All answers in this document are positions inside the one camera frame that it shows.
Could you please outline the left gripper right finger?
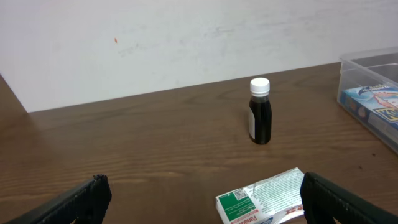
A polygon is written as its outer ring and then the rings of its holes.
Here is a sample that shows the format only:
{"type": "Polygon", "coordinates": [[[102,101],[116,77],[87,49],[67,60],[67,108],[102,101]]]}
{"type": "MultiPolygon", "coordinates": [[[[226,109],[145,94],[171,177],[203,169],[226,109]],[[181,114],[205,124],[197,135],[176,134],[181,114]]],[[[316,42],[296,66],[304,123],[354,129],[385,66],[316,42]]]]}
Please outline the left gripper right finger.
{"type": "Polygon", "coordinates": [[[395,224],[397,216],[314,173],[304,175],[300,188],[308,224],[395,224]]]}

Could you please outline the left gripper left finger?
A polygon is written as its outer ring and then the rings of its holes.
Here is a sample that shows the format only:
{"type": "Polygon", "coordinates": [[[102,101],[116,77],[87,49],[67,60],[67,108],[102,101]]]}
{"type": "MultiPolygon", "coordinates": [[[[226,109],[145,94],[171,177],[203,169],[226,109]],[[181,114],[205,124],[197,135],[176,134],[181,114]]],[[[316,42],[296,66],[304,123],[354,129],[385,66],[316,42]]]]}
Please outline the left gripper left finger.
{"type": "Polygon", "coordinates": [[[112,193],[106,175],[95,175],[6,224],[101,224],[112,193]]]}

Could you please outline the green white medicine box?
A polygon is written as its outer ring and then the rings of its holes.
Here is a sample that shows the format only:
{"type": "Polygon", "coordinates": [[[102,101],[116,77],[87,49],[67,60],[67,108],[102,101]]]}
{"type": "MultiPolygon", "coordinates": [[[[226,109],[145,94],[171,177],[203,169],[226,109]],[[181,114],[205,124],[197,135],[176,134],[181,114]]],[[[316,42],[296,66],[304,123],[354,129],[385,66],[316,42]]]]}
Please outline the green white medicine box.
{"type": "Polygon", "coordinates": [[[304,214],[304,173],[294,168],[215,198],[224,224],[280,224],[304,214]]]}

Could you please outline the dark bottle white cap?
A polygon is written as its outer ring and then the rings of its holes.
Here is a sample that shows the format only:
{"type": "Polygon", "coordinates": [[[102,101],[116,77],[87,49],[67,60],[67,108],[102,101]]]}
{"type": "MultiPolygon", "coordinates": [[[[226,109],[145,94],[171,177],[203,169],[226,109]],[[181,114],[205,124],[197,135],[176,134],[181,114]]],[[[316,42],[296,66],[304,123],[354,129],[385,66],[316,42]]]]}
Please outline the dark bottle white cap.
{"type": "Polygon", "coordinates": [[[269,100],[270,81],[254,78],[250,81],[251,99],[249,101],[249,137],[256,144],[267,144],[271,140],[272,109],[269,100]]]}

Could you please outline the blue Kool Fever box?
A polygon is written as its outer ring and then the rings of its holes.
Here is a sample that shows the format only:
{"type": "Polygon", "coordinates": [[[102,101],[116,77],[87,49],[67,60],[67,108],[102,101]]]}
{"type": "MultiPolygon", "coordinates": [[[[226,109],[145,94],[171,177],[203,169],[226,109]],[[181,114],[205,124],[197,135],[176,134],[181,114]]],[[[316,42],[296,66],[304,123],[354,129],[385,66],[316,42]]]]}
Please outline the blue Kool Fever box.
{"type": "Polygon", "coordinates": [[[378,84],[343,90],[339,102],[378,130],[397,130],[397,88],[378,84]]]}

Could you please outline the clear plastic container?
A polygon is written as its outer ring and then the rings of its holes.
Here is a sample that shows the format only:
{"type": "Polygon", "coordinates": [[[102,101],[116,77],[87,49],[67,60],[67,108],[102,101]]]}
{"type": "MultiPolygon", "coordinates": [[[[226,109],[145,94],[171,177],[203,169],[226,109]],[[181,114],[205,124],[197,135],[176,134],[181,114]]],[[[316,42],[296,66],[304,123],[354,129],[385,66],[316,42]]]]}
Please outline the clear plastic container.
{"type": "Polygon", "coordinates": [[[378,130],[373,125],[366,123],[352,112],[349,112],[339,102],[339,97],[343,90],[362,86],[383,84],[397,88],[397,47],[344,54],[340,57],[340,60],[341,69],[337,102],[396,152],[397,130],[378,130]]]}

